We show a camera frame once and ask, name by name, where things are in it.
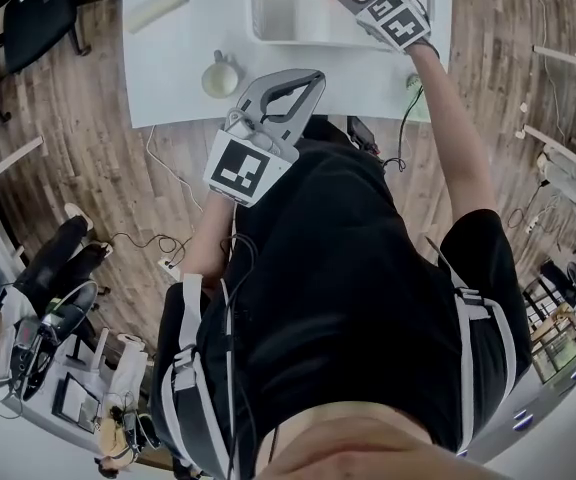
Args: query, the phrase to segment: mug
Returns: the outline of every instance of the mug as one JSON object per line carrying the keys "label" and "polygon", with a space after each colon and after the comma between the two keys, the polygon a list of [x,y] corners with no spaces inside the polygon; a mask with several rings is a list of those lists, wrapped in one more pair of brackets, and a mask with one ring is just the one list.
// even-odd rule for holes
{"label": "mug", "polygon": [[220,50],[215,51],[215,63],[201,77],[205,93],[216,99],[232,95],[239,85],[237,69],[226,60]]}

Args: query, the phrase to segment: harness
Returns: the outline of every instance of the harness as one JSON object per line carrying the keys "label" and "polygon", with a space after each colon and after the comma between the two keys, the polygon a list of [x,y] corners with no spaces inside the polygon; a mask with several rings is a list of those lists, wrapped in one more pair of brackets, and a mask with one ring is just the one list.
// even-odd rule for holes
{"label": "harness", "polygon": [[[471,290],[457,275],[439,248],[431,245],[450,268],[451,281],[455,288],[455,305],[461,334],[461,419],[462,442],[460,451],[465,450],[475,433],[474,362],[471,343],[471,322],[494,318],[499,327],[506,363],[506,387],[502,402],[512,391],[516,374],[517,358],[512,332],[501,306]],[[214,478],[226,478],[231,463],[229,452],[221,433],[213,407],[201,354],[197,350],[197,333],[201,324],[202,276],[186,274],[183,279],[185,312],[179,331],[179,350],[172,364],[161,379],[160,403],[165,417],[167,444],[174,445],[183,458]],[[231,364],[228,359],[230,421],[234,419]],[[236,479],[237,460],[233,458]]]}

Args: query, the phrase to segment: black pants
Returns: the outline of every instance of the black pants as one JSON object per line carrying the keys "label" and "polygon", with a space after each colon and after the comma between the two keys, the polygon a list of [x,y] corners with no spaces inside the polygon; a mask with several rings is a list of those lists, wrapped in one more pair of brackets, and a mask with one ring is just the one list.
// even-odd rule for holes
{"label": "black pants", "polygon": [[104,261],[106,251],[97,244],[70,259],[87,233],[83,217],[65,222],[17,278],[15,288],[28,297],[39,318],[53,298],[63,297],[87,281]]}

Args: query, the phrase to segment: white tray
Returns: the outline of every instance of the white tray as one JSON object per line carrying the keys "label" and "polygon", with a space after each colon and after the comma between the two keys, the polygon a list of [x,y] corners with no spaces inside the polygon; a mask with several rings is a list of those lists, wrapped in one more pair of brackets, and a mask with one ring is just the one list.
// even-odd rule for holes
{"label": "white tray", "polygon": [[[434,21],[434,0],[420,0]],[[327,45],[388,50],[357,25],[337,0],[246,0],[250,38],[275,45]]]}

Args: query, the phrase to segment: floor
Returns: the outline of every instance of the floor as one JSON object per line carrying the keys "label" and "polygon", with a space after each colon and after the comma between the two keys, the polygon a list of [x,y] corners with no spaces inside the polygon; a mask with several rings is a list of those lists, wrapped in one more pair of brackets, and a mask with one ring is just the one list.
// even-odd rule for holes
{"label": "floor", "polygon": [[[544,0],[546,45],[576,54],[576,0]],[[74,56],[67,40],[21,74],[0,85],[0,101],[13,119],[0,124],[0,158],[43,135],[46,147],[0,177],[0,198],[17,239],[32,256],[74,202],[96,224],[98,238],[128,233],[138,244],[166,234],[180,241],[192,236],[199,211],[189,193],[145,153],[150,129],[133,130],[123,74],[121,7],[101,3],[82,9],[80,22],[93,47],[85,58]],[[454,0],[450,76],[459,87],[484,137],[493,167],[504,222],[520,221],[513,211],[528,203],[537,187],[537,143],[515,132],[529,122],[557,135],[553,89],[544,66],[531,54],[543,44],[543,12],[538,0]],[[576,137],[576,73],[549,63],[560,107],[560,126]],[[520,110],[528,105],[527,113]],[[385,156],[396,151],[400,123],[367,120]],[[201,201],[206,189],[203,167],[218,121],[158,127],[153,148],[194,187]],[[447,191],[429,125],[410,123],[408,169],[393,167],[388,183],[419,251],[432,257],[425,235],[440,241],[451,226]],[[548,207],[544,189],[528,221]],[[576,217],[561,202],[541,219],[530,236],[526,223],[509,226],[508,237],[522,283],[528,283],[549,255],[567,261],[576,242]],[[143,249],[125,236],[115,241],[115,254],[97,280],[112,289],[92,317],[113,333],[131,332],[152,347],[156,343],[167,287],[172,283],[157,266],[162,257],[155,239]],[[163,249],[170,249],[164,240]]]}

